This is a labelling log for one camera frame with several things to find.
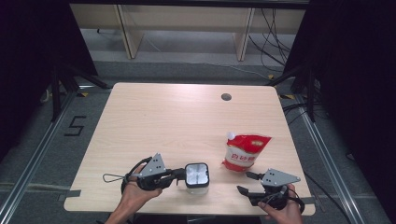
gray carpet floor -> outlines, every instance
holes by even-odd
[[[99,78],[109,85],[117,82],[202,83],[224,85],[263,85],[268,75],[280,75],[256,65],[237,65],[234,68],[198,63],[116,63],[95,62]],[[288,79],[276,86],[279,94],[291,94]],[[91,85],[78,78],[80,85]],[[106,105],[111,90],[97,87],[81,90],[85,97],[76,97],[67,108],[63,122],[55,134],[49,150],[40,163],[29,188],[19,203],[10,223],[96,223],[105,221],[108,213],[70,213],[64,210],[64,195],[73,183],[93,131]],[[280,99],[283,106],[293,105],[294,99]],[[50,125],[51,100],[38,107],[26,127],[21,142],[12,148],[0,164],[0,200],[10,192],[42,136]],[[315,106],[316,125],[330,150],[342,177],[356,200],[366,223],[390,223],[357,164],[346,157],[347,147],[332,125],[331,118],[320,105]],[[65,136],[77,130],[69,128],[75,116],[85,116],[75,124],[84,126],[80,136]],[[318,154],[318,150],[299,109],[286,115],[290,132],[303,169],[341,205],[332,181]],[[347,223],[337,206],[308,179],[309,188],[316,192],[322,208],[304,217],[304,223]]]

aluminum rail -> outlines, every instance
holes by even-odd
[[[35,172],[42,162],[48,148],[50,147],[50,143],[56,131],[58,130],[62,120],[64,119],[64,114],[67,107],[70,106],[73,99],[75,98],[75,92],[69,92],[64,98],[64,102],[62,104],[62,111],[59,114],[58,118],[51,122],[46,133],[44,134],[41,142],[38,144],[35,153],[32,158],[29,160],[26,165],[23,173],[21,174],[18,181],[15,183],[13,189],[8,194],[7,198],[4,200],[3,204],[0,207],[0,223],[7,224],[15,210],[18,207],[18,204],[21,201],[21,198],[26,191],[30,181],[32,180]]]
[[[296,100],[298,104],[304,103],[304,99],[301,95],[296,95]],[[356,224],[366,223],[364,217],[361,215],[359,207],[355,202],[355,199],[353,198],[346,185],[346,182],[338,171],[338,168],[335,165],[334,160],[332,159],[332,155],[327,149],[326,144],[324,143],[316,124],[311,121],[308,115],[306,115],[303,108],[300,107],[300,111],[303,113],[304,123],[308,128],[312,139],[314,140],[319,156],[321,157],[324,166],[330,176],[332,184],[334,185],[334,188],[340,197],[341,203],[346,210],[346,214],[348,215],[350,222]]]

strap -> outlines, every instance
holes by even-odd
[[[134,173],[134,170],[137,169],[137,167],[139,167],[141,164],[148,163],[149,161],[151,161],[151,159],[152,159],[152,157],[148,157],[148,158],[143,159],[137,165],[135,165],[134,168],[132,168],[131,171],[128,174],[126,174],[123,177],[123,180],[122,180],[122,183],[121,183],[121,194],[123,193],[126,184],[129,182],[129,177]]]
[[[300,198],[291,198],[288,196],[289,200],[295,201],[297,202],[297,204],[300,205],[300,213],[302,214],[303,211],[305,210],[305,203],[303,202],[303,200],[301,200]]]

floor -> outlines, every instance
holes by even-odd
[[[96,30],[81,30],[86,44],[90,50],[92,59],[95,62],[99,63],[184,63],[184,64],[205,64],[207,66],[215,66],[215,67],[227,67],[234,70],[239,70],[242,73],[253,74],[254,76],[260,76],[262,79],[267,80],[269,77],[267,75],[263,75],[253,70],[242,70],[241,68],[250,68],[253,66],[262,66],[269,67],[273,70],[281,70],[281,64],[277,63],[275,60],[271,59],[269,56],[262,55],[257,48],[250,41],[247,45],[247,54],[245,60],[242,62],[238,62],[236,60],[235,49],[233,46],[233,37],[231,34],[224,33],[205,33],[205,32],[165,32],[165,31],[156,31],[156,32],[146,32],[144,39],[141,43],[139,51],[136,55],[136,58],[130,60],[127,58],[127,54],[125,52],[125,48],[123,46],[123,42],[121,39],[121,35],[119,31],[114,30],[100,30],[97,32]],[[265,42],[264,36],[261,34],[255,34],[251,36],[252,40],[258,46],[262,46]],[[291,48],[294,35],[279,35],[278,39],[286,46]],[[270,47],[266,44],[265,50],[273,55],[277,60],[283,62],[284,59],[281,56],[279,48]],[[109,92],[99,92],[101,94],[109,94]],[[102,108],[106,101],[103,102],[102,105],[88,105],[88,106],[97,106],[98,108]],[[100,117],[99,112],[96,113],[95,118]],[[318,116],[326,117],[325,112],[317,111]],[[50,116],[50,110],[43,106],[36,113],[36,117],[32,120],[32,126],[39,127],[34,130],[27,131],[25,134],[28,136],[29,134],[34,134],[35,136],[43,136],[45,135],[46,130],[48,129],[48,123],[43,122],[45,118]],[[327,122],[326,119],[320,119],[315,125],[309,124],[309,120],[304,117],[304,113],[294,111],[290,112],[288,115],[288,122],[290,124],[290,131],[292,133],[304,133],[301,136],[295,134],[293,136],[293,140],[295,141],[297,148],[302,148],[301,151],[304,154],[312,153],[308,151],[308,149],[314,149],[324,147],[324,151],[330,150],[333,155],[332,160],[336,161],[336,169],[341,174],[343,178],[337,179],[337,177],[333,177],[331,174],[331,168],[328,168],[326,165],[326,153],[313,153],[315,155],[311,155],[312,157],[302,156],[301,161],[303,168],[305,170],[315,170],[312,167],[321,167],[320,172],[317,171],[316,174],[312,174],[314,179],[318,182],[321,182],[327,186],[333,186],[334,189],[330,189],[330,195],[324,195],[319,188],[315,186],[314,182],[310,182],[310,187],[312,186],[313,194],[316,194],[317,198],[317,215],[312,218],[307,218],[305,220],[306,223],[346,223],[346,219],[341,215],[341,213],[337,210],[337,208],[333,205],[333,203],[329,200],[328,196],[336,199],[337,202],[342,203],[344,208],[348,208],[349,206],[353,207],[356,203],[358,204],[358,210],[349,212],[349,217],[352,218],[350,223],[390,223],[384,214],[380,204],[376,200],[374,194],[370,191],[370,187],[367,186],[367,183],[364,180],[364,177],[359,172],[359,168],[353,164],[353,161],[346,159],[345,154],[347,153],[347,149],[342,145],[342,142],[339,141],[339,136],[336,133],[336,130],[333,128],[331,124]],[[323,140],[323,143],[312,141],[311,132],[308,131],[309,127],[311,129],[319,129],[319,135],[326,136]],[[90,139],[90,135],[88,134],[87,138],[85,138],[82,144],[88,144]],[[0,171],[0,199],[2,202],[7,198],[7,194],[11,191],[13,183],[18,180],[18,177],[23,172],[25,168],[25,164],[30,160],[35,147],[40,144],[39,138],[26,138],[21,142],[20,147],[23,148],[23,151],[11,151],[8,158],[18,158],[18,162],[16,160],[5,160],[1,164]],[[54,143],[58,144],[57,139],[52,140]],[[67,145],[66,147],[73,148],[75,147],[73,144]],[[332,151],[333,148],[341,148],[340,151]],[[61,155],[50,155],[52,152],[48,152],[47,155],[50,156],[64,156]],[[81,158],[84,154],[84,151],[74,152],[79,155]],[[15,212],[14,216],[9,220],[10,223],[21,223],[21,221],[32,220],[32,223],[42,223],[42,222],[51,222],[54,221],[58,223],[75,223],[75,220],[95,220],[95,219],[106,219],[106,214],[89,214],[89,215],[73,215],[73,214],[65,214],[62,211],[62,203],[63,199],[60,198],[62,192],[65,192],[68,188],[68,183],[72,181],[72,179],[63,179],[62,176],[58,176],[56,181],[48,181],[46,177],[49,175],[56,176],[59,174],[64,174],[64,170],[62,171],[51,171],[51,165],[54,161],[50,159],[44,159],[41,164],[38,164],[37,175],[34,177],[34,183],[40,184],[31,184],[29,188],[26,190],[25,195],[21,199],[20,202],[16,202],[19,204],[18,208]],[[59,164],[60,167],[67,169],[68,164]],[[70,173],[73,174],[75,169],[78,167],[70,168]],[[349,201],[343,201],[345,195],[342,194],[342,189],[350,189],[353,192],[353,195],[350,197],[354,200],[351,204]]]

wooden table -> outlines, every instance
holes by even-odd
[[[221,98],[232,96],[230,101]],[[120,201],[120,181],[105,183],[103,174],[125,175],[139,161],[157,152],[166,168],[193,162],[209,167],[205,195],[186,191],[176,181],[139,211],[148,214],[257,216],[236,186],[263,192],[260,181],[226,169],[227,132],[258,133],[273,139],[250,168],[265,173],[274,168],[297,175],[300,197],[311,197],[276,90],[263,86],[118,83],[114,86],[71,190],[68,211],[112,212]],[[308,204],[304,215],[315,213]]]

